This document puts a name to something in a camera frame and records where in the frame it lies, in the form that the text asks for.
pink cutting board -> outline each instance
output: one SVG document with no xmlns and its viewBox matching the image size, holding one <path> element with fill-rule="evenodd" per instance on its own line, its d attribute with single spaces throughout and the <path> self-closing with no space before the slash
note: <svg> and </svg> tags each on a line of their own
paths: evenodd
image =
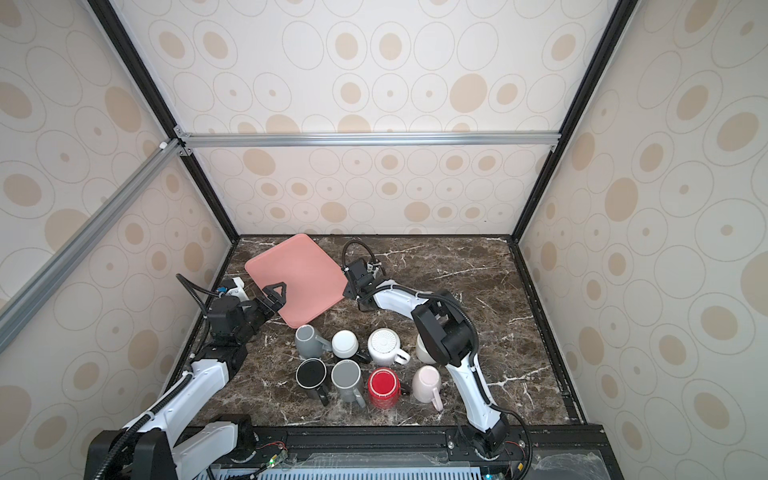
<svg viewBox="0 0 768 480">
<path fill-rule="evenodd" d="M 245 270 L 259 287 L 286 283 L 286 305 L 278 313 L 294 329 L 344 297 L 346 277 L 341 267 L 304 233 L 248 260 Z"/>
</svg>

brown marble surface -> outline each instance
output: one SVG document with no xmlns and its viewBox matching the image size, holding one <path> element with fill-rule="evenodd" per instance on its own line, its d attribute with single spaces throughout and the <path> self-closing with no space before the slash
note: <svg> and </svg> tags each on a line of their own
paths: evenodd
<svg viewBox="0 0 768 480">
<path fill-rule="evenodd" d="M 243 238 L 227 268 L 227 277 L 240 276 L 252 296 L 254 283 L 245 272 L 246 261 L 285 237 Z M 314 239 L 337 263 L 345 237 Z M 363 237 L 384 263 L 391 278 L 417 290 L 446 288 L 462 301 L 480 336 L 480 364 L 496 402 L 520 412 L 532 424 L 568 423 L 565 407 L 541 343 L 528 301 L 506 242 L 501 238 L 475 237 Z M 349 261 L 362 256 L 357 246 Z M 394 312 L 358 311 L 344 299 L 312 321 L 328 340 L 341 329 L 352 330 L 361 346 L 373 330 L 395 330 L 402 348 L 412 355 L 405 366 L 393 369 L 410 383 L 423 364 L 415 357 L 416 328 L 413 321 Z M 331 392 L 323 407 L 307 398 L 296 384 L 300 364 L 293 345 L 295 330 L 279 317 L 265 324 L 248 346 L 248 357 L 237 375 L 200 411 L 192 425 L 203 425 L 220 413 L 248 413 L 254 425 L 455 425 L 466 423 L 465 407 L 445 367 L 441 397 L 443 412 L 432 404 L 401 397 L 394 409 L 382 411 L 368 405 L 344 403 Z M 323 357 L 333 365 L 333 355 Z M 364 378 L 372 364 L 361 365 Z"/>
</svg>

patterned wall panel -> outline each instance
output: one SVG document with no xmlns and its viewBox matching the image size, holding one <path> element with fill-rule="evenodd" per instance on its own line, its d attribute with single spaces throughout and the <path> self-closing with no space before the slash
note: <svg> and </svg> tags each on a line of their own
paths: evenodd
<svg viewBox="0 0 768 480">
<path fill-rule="evenodd" d="M 82 478 L 90 441 L 161 392 L 229 241 L 171 162 L 0 355 L 0 478 Z"/>
<path fill-rule="evenodd" d="M 510 233 L 549 146 L 198 150 L 241 234 Z"/>
<path fill-rule="evenodd" d="M 198 133 L 557 130 L 614 3 L 117 2 Z"/>
<path fill-rule="evenodd" d="M 765 478 L 768 3 L 648 2 L 522 241 L 625 478 Z"/>
<path fill-rule="evenodd" d="M 0 58 L 2 306 L 164 135 L 72 0 L 0 3 Z"/>
</svg>

black mug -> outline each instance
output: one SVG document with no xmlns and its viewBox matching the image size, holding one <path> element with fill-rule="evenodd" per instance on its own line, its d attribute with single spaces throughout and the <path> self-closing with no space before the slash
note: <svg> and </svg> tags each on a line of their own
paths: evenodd
<svg viewBox="0 0 768 480">
<path fill-rule="evenodd" d="M 323 406 L 328 406 L 328 368 L 321 359 L 307 359 L 301 362 L 296 369 L 296 383 L 308 397 L 321 401 Z"/>
</svg>

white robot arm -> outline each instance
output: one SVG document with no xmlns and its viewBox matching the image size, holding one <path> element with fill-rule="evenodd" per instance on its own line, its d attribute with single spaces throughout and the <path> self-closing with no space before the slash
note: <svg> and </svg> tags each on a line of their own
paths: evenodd
<svg viewBox="0 0 768 480">
<path fill-rule="evenodd" d="M 397 284 L 398 283 L 395 282 L 395 280 L 385 280 L 379 284 L 379 287 L 391 287 Z M 415 308 L 419 305 L 424 305 L 429 301 L 429 299 L 417 297 L 416 295 L 408 293 L 405 290 L 396 290 L 393 288 L 374 293 L 373 299 L 376 301 L 376 305 L 380 309 L 391 310 L 407 318 L 410 318 L 411 320 L 414 320 L 412 313 L 414 312 Z M 456 384 L 456 388 L 462 396 L 464 406 L 467 409 L 467 420 L 469 420 L 469 423 L 477 430 L 485 432 L 491 429 L 493 425 L 498 422 L 501 414 L 491 409 L 491 407 L 488 406 L 480 394 L 480 390 L 478 388 L 478 384 L 475 382 L 472 370 L 475 370 L 480 375 L 480 381 L 482 383 L 483 389 L 485 390 L 485 395 L 491 402 L 493 402 L 491 391 L 488 389 L 488 385 L 485 382 L 485 377 L 482 375 L 482 371 L 480 370 L 480 363 L 477 357 L 475 357 L 473 365 L 474 369 L 470 364 L 469 357 L 469 353 L 464 355 L 464 357 L 461 358 L 461 362 L 458 366 L 452 365 L 451 363 L 443 363 L 443 365 L 445 365 L 446 369 L 451 374 L 453 382 Z"/>
<path fill-rule="evenodd" d="M 346 251 L 352 243 L 365 247 L 370 261 L 361 257 L 347 265 Z M 470 442 L 478 455 L 482 458 L 497 455 L 509 431 L 502 413 L 519 415 L 495 404 L 478 361 L 477 331 L 459 302 L 447 290 L 417 292 L 386 278 L 381 263 L 359 240 L 351 240 L 344 246 L 342 259 L 342 271 L 348 280 L 344 295 L 357 301 L 361 310 L 378 307 L 414 321 L 427 352 L 446 367 L 462 396 L 467 420 L 475 429 Z"/>
<path fill-rule="evenodd" d="M 183 430 L 206 402 L 237 373 L 247 355 L 246 344 L 274 313 L 285 305 L 285 284 L 263 288 L 265 296 L 248 300 L 237 277 L 209 292 L 179 279 L 188 290 L 216 295 L 204 314 L 212 340 L 192 356 L 195 360 L 149 409 L 121 430 L 97 435 L 88 449 L 85 478 L 191 480 L 225 454 L 242 461 L 255 454 L 253 426 L 248 415 L 221 415 L 191 438 L 176 445 Z M 275 288 L 283 288 L 278 294 Z M 196 300 L 197 294 L 190 291 Z M 131 474 L 120 472 L 131 465 Z"/>
</svg>

